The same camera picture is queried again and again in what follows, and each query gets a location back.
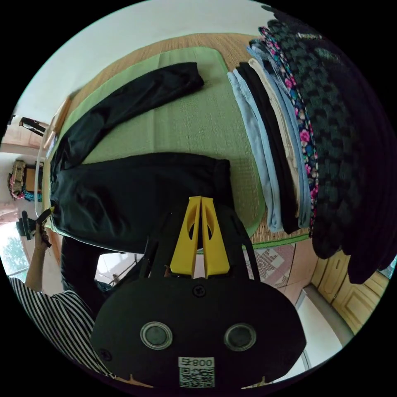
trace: tree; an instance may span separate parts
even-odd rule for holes
[[[26,255],[22,249],[21,240],[17,237],[8,237],[7,245],[4,247],[3,253],[3,262],[7,266],[7,273],[15,273],[29,266]]]

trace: floral fabric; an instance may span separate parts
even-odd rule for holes
[[[289,68],[288,60],[286,59],[277,41],[272,36],[270,30],[266,27],[260,27],[259,32],[262,34],[261,41],[265,44],[266,49],[272,55],[279,70],[277,71],[284,82],[287,93],[295,108],[295,115],[297,118],[299,134],[301,137],[302,153],[306,167],[306,173],[309,181],[310,196],[311,196],[311,217],[310,217],[310,232],[313,230],[314,220],[316,218],[317,195],[318,195],[318,163],[316,144],[313,136],[313,130],[310,123],[309,115],[301,97],[301,94],[296,87],[294,76]]]

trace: striped shirt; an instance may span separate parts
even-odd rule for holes
[[[56,349],[95,372],[115,378],[91,345],[94,321],[75,292],[49,296],[33,291],[17,278],[9,280],[28,317]]]

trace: yellow plastic piece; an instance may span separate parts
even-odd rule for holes
[[[201,220],[203,227],[204,270],[206,278],[213,275],[226,274],[229,272],[230,265],[212,198],[201,198]]]
[[[181,232],[171,260],[171,272],[190,275],[193,278],[196,266],[197,242],[199,239],[201,196],[190,197]],[[193,227],[192,239],[189,237]]]

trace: circular lens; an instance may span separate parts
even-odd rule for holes
[[[165,324],[152,321],[142,327],[141,340],[151,349],[163,350],[171,345],[172,332]]]
[[[248,324],[232,325],[225,333],[225,345],[235,352],[242,352],[256,342],[256,332]]]

